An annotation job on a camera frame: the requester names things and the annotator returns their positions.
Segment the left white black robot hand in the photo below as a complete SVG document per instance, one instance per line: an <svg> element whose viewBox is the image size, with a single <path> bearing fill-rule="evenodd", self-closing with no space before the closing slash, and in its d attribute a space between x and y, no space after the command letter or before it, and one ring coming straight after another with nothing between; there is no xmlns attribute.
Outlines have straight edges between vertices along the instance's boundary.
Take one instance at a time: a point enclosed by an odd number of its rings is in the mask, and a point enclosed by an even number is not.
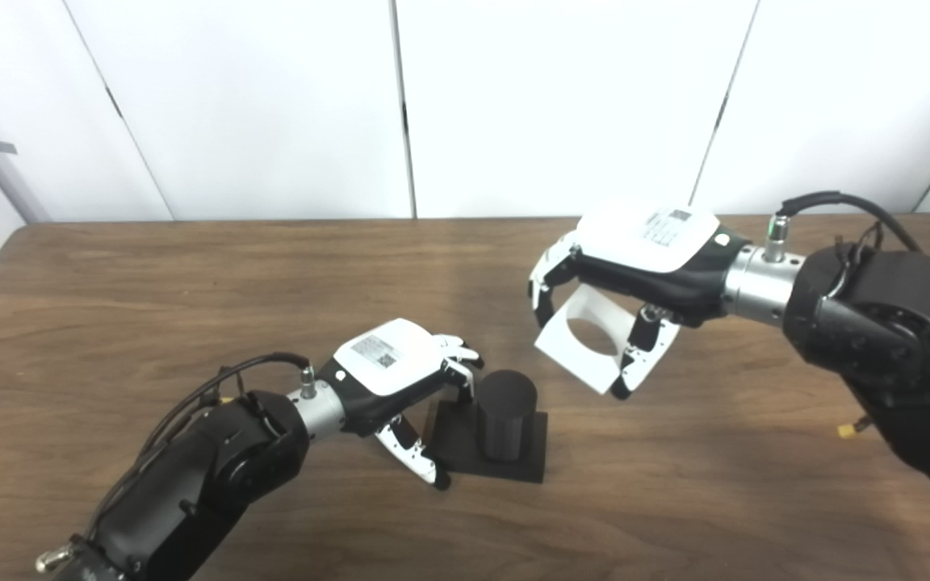
<svg viewBox="0 0 930 581"><path fill-rule="evenodd" d="M457 389L459 402L471 402L475 371L484 365L463 338L395 319L343 343L313 378L302 378L302 390L291 399L310 437L375 437L418 478L443 491L450 476L429 456L404 412L447 386Z"/></svg>

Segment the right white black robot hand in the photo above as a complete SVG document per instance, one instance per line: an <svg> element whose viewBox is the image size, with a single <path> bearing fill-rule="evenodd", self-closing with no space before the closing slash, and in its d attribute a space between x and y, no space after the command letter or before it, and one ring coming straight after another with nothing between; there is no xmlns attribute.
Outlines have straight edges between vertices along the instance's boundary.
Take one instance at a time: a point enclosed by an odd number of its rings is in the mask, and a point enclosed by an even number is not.
<svg viewBox="0 0 930 581"><path fill-rule="evenodd" d="M594 208L529 275L536 347L594 392L627 400L680 328L726 316L727 273L748 246L694 208Z"/></svg>

